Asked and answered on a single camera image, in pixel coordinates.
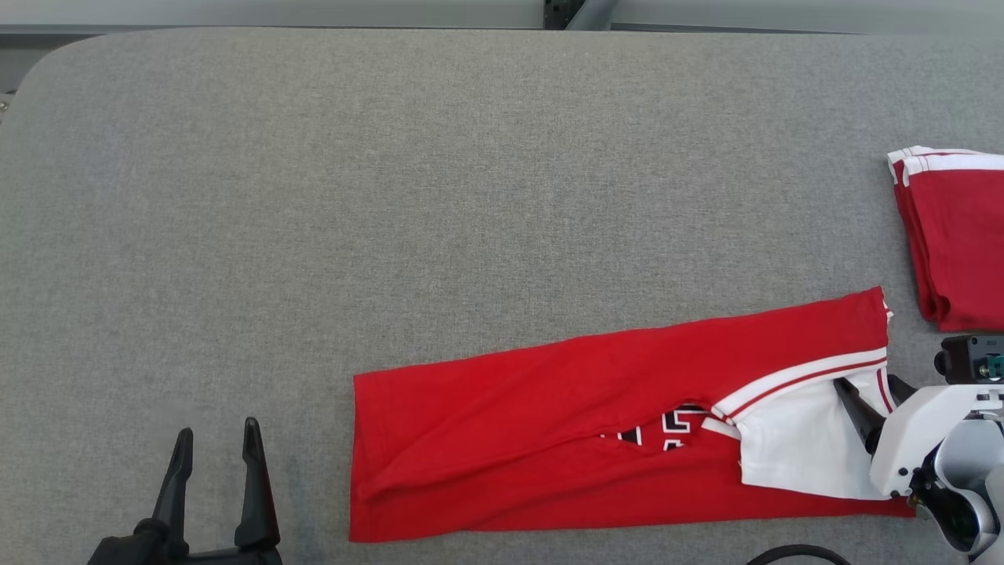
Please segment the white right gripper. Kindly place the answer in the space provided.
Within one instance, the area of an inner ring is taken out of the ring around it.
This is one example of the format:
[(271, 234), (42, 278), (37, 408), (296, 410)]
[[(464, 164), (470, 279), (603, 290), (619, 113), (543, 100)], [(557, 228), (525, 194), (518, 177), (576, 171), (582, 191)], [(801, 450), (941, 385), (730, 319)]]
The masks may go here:
[(913, 471), (970, 414), (991, 410), (991, 387), (951, 384), (920, 389), (888, 375), (890, 398), (900, 405), (883, 416), (846, 378), (835, 392), (867, 453), (874, 453), (869, 479), (878, 493), (904, 496)]

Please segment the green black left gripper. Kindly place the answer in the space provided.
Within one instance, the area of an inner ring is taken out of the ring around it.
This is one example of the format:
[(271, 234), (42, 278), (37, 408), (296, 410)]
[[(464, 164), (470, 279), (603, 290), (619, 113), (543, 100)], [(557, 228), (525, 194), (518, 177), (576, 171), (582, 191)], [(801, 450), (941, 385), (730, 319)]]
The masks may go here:
[(246, 479), (241, 519), (235, 529), (235, 544), (239, 548), (189, 553), (185, 541), (185, 504), (193, 453), (194, 434), (191, 427), (185, 427), (173, 446), (155, 502), (154, 519), (140, 521), (132, 535), (105, 537), (91, 554), (89, 564), (282, 563), (276, 549), (281, 533), (258, 420), (248, 417), (244, 423), (242, 459)]

